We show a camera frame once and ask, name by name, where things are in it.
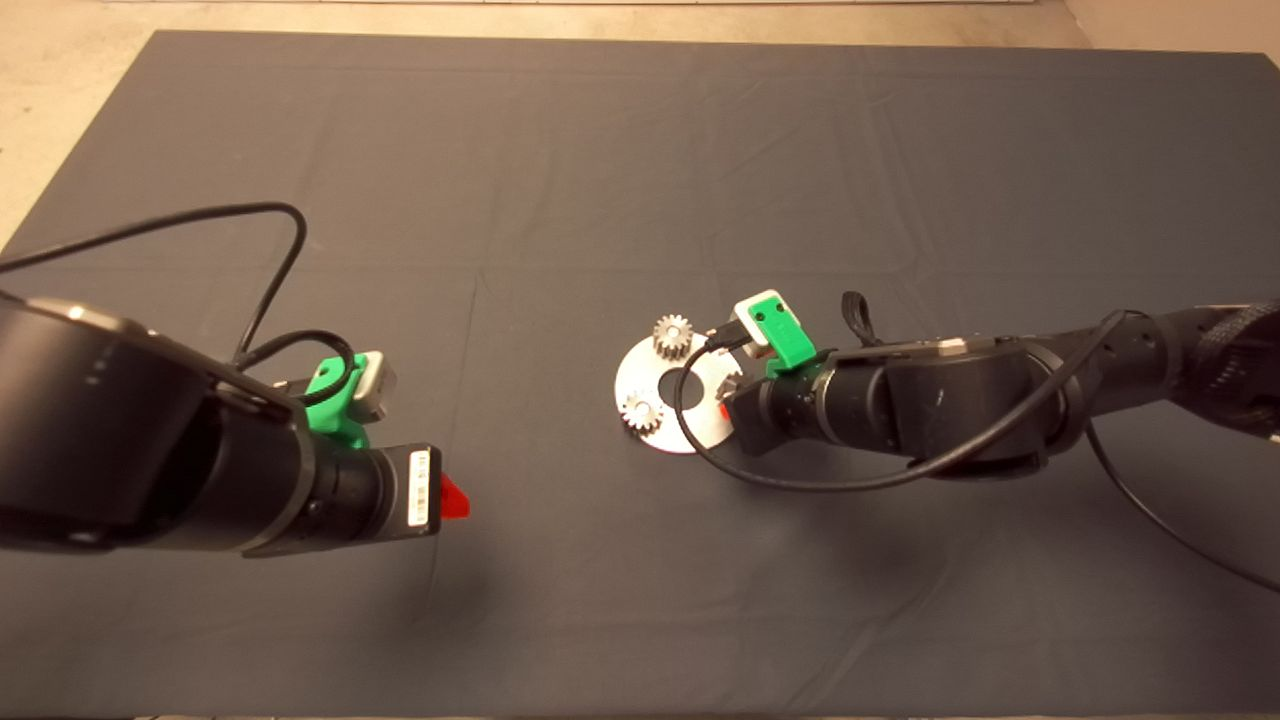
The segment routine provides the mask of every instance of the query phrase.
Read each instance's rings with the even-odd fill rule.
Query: silver gear
[[[667,360],[689,355],[694,343],[694,325],[684,315],[663,315],[653,327],[653,348]]]
[[[658,401],[640,393],[631,393],[622,404],[622,421],[631,432],[646,436],[662,425],[662,410]]]
[[[746,384],[746,375],[744,375],[742,373],[730,374],[730,377],[724,378],[724,382],[722,382],[721,386],[716,388],[716,400],[724,400],[726,397],[741,389],[741,387],[745,384]]]

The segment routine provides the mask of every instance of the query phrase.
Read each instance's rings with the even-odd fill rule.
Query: black wire
[[[872,310],[867,304],[865,295],[855,290],[845,291],[840,297],[840,314],[844,315],[845,324],[858,336],[863,347],[884,345],[884,341],[876,336],[876,325],[872,324]]]
[[[685,419],[684,413],[685,380],[687,380],[689,375],[692,373],[694,364],[696,364],[698,360],[708,352],[709,347],[705,345],[689,356],[689,360],[685,361],[685,366],[681,369],[680,374],[676,375],[676,397],[673,398],[676,421],[680,423],[680,430],[685,434],[685,439],[689,441],[689,445],[694,447],[694,451],[698,452],[698,455],[719,470],[748,483],[792,492],[859,492],[901,486],[941,473],[947,468],[964,461],[969,456],[980,451],[983,447],[1004,437],[1009,430],[1014,429],[1014,427],[1025,420],[1037,407],[1039,407],[1041,404],[1057,395],[1057,392],[1062,389],[1068,382],[1070,382],[1071,377],[1080,369],[1080,366],[1083,366],[1084,363],[1087,363],[1089,357],[1093,356],[1100,347],[1102,347],[1102,343],[1106,341],[1111,331],[1114,331],[1116,325],[1119,325],[1129,314],[1130,311],[1128,310],[1116,310],[1103,318],[1102,323],[1098,324],[1098,328],[1093,331],[1093,334],[1091,334],[1088,340],[1085,340],[1084,343],[1075,350],[1075,352],[1059,365],[1056,370],[1050,373],[1044,382],[1037,386],[1036,389],[1021,400],[1021,402],[1015,405],[1001,419],[992,423],[986,430],[974,436],[969,441],[957,445],[947,452],[943,452],[942,455],[896,473],[841,482],[791,480],[783,478],[771,478],[768,475],[759,475],[756,473],[751,473],[750,470],[744,470],[713,454],[710,448],[694,437],[694,433],[689,429],[689,421]]]
[[[241,205],[214,205],[210,208],[197,208],[195,210],[183,210],[180,213],[174,213],[172,215],[163,215],[159,218],[152,218],[150,220],[142,220],[140,223],[133,223],[109,231],[86,240],[78,240],[74,242],[64,242],[61,245],[55,245],[52,247],[46,247],[44,250],[37,250],[29,252],[20,258],[13,258],[8,260],[0,260],[0,273],[8,273],[12,270],[19,270],[22,268],[29,268],[31,265],[37,265],[40,263],[47,263],[49,260],[56,260],[58,258],[65,258],[67,255],[74,255],[77,252],[83,252],[86,250],[92,250],[95,247],[109,245],[120,240],[127,240],[140,234],[146,234],[155,231],[161,231],[165,228],[172,228],[177,225],[184,225],[189,223],[198,223],[204,220],[215,220],[223,218],[236,218],[239,215],[256,215],[262,213],[283,213],[293,219],[296,232],[293,234],[293,243],[289,246],[289,251],[284,255],[280,261],[279,268],[275,270],[275,275],[271,277],[271,282],[268,283],[266,291],[262,292],[262,297],[257,301],[257,306],[253,309],[253,314],[248,319],[248,324],[244,327],[244,332],[241,333],[239,342],[236,345],[236,355],[248,350],[248,346],[253,342],[253,336],[257,334],[259,325],[262,324],[262,318],[266,315],[268,309],[271,306],[271,301],[275,300],[276,292],[280,291],[280,286],[284,283],[284,278],[293,269],[293,261],[297,260],[298,254],[302,252],[302,245],[307,240],[307,219],[302,215],[302,211],[289,205],[288,202],[244,202]]]
[[[242,352],[232,363],[232,366],[239,372],[244,372],[259,363],[274,356],[282,350],[297,345],[300,342],[319,342],[338,354],[342,357],[342,374],[338,379],[326,384],[325,387],[308,392],[298,397],[302,405],[316,405],[317,402],[324,402],[330,397],[338,395],[347,382],[351,379],[351,374],[356,372],[356,354],[351,348],[351,343],[343,340],[337,333],[329,331],[294,331],[292,333],[284,333],[279,337],[273,337],[271,340],[264,342],[262,345],[250,350],[248,352]]]
[[[1208,560],[1213,565],[1217,565],[1222,570],[1226,570],[1228,573],[1240,579],[1248,580],[1261,588],[1268,589],[1274,593],[1280,593],[1280,582],[1276,582],[1265,575],[1260,575],[1251,570],[1245,570],[1244,568],[1240,568],[1234,562],[1224,560],[1211,553],[1210,551],[1197,546],[1192,541],[1187,539],[1176,529],[1174,529],[1172,525],[1170,525],[1169,523],[1165,521],[1164,518],[1157,515],[1156,511],[1152,510],[1146,502],[1143,502],[1142,498],[1139,498],[1133,492],[1133,489],[1130,489],[1129,486],[1125,484],[1124,479],[1120,478],[1120,471],[1111,462],[1111,457],[1107,456],[1107,451],[1103,450],[1102,439],[1098,437],[1098,432],[1093,428],[1093,423],[1088,423],[1087,425],[1084,425],[1084,436],[1089,438],[1089,447],[1093,448],[1093,455],[1097,456],[1098,464],[1102,465],[1103,470],[1106,470],[1107,477],[1111,478],[1111,483],[1116,486],[1116,489],[1119,489],[1121,495],[1125,496],[1125,500],[1128,500],[1134,507],[1137,507],[1139,512],[1146,515],[1148,520],[1151,520],[1152,523],[1156,524],[1157,528],[1164,530],[1165,534],[1178,541],[1178,543],[1185,547],[1187,550],[1194,552],[1196,555],[1199,555],[1201,557]]]

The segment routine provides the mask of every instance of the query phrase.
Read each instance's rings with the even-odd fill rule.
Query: gray fabric mat
[[[1280,600],[1083,447],[796,497],[634,442],[611,395],[658,315],[765,287],[845,346],[846,288],[900,338],[1275,297],[1277,128],[1261,55],[160,33],[10,250],[297,202],[312,240],[261,337],[387,351],[374,439],[442,446],[475,516],[271,561],[0,552],[0,715],[1280,711]],[[287,237],[187,228],[4,287],[221,356]],[[1274,446],[1164,406],[1101,430],[1179,527],[1280,575]]]

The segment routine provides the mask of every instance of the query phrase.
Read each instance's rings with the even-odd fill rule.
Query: gray table cover
[[[259,199],[312,223],[261,337],[387,351],[374,439],[442,446],[475,516],[271,561],[0,552],[0,715],[1280,711],[1280,600],[1084,447],[799,497],[646,448],[612,398],[658,315],[767,287],[844,346],[846,288],[896,338],[1280,295],[1263,56],[163,32],[9,251]],[[288,236],[184,228],[4,287],[224,356]],[[1179,527],[1280,574],[1275,446],[1169,406],[1101,429]]]

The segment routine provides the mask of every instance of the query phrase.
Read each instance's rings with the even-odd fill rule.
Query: label sticker
[[[431,451],[408,456],[408,527],[421,528],[431,518]]]

